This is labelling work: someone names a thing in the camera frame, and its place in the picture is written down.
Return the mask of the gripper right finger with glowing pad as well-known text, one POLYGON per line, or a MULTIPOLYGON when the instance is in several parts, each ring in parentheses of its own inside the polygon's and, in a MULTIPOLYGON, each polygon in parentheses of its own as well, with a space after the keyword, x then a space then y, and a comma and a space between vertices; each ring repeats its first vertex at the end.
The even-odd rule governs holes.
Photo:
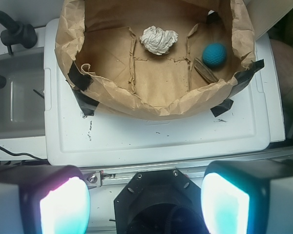
POLYGON ((211 162, 201 206, 211 234, 293 234, 293 159, 211 162))

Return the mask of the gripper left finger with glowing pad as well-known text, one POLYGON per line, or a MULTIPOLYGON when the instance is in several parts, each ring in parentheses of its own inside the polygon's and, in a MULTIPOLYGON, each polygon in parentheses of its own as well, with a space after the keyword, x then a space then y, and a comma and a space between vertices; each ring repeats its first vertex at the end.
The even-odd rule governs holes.
POLYGON ((90 194, 75 166, 0 166, 0 234, 84 234, 90 194))

